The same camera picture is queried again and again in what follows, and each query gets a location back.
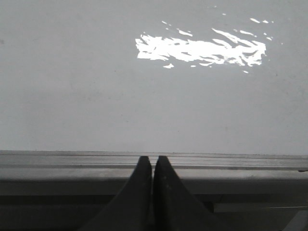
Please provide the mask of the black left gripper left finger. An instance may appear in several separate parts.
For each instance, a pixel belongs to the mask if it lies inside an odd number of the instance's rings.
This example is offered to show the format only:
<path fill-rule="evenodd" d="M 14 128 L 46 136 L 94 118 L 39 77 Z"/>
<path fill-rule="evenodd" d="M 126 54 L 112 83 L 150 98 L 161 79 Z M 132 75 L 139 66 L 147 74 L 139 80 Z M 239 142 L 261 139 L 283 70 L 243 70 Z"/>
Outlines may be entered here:
<path fill-rule="evenodd" d="M 152 166 L 141 156 L 121 191 L 80 231 L 143 231 L 151 201 Z"/>

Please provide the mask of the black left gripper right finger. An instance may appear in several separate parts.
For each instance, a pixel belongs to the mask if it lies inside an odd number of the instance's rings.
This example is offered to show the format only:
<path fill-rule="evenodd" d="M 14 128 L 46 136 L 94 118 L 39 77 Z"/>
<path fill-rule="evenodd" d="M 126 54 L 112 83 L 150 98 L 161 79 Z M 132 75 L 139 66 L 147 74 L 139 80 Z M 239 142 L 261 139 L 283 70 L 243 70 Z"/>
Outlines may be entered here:
<path fill-rule="evenodd" d="M 187 190 L 166 156 L 156 162 L 153 206 L 158 231 L 234 230 Z"/>

